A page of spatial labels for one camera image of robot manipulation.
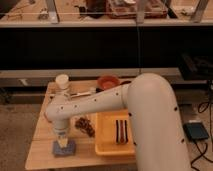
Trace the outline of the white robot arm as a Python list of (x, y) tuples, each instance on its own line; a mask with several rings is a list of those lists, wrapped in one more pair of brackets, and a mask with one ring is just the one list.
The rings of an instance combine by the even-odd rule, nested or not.
[(128, 111), (138, 171), (191, 171), (175, 93), (158, 74), (143, 73), (129, 84), (75, 100), (59, 93), (46, 117), (60, 134), (72, 116), (121, 109)]

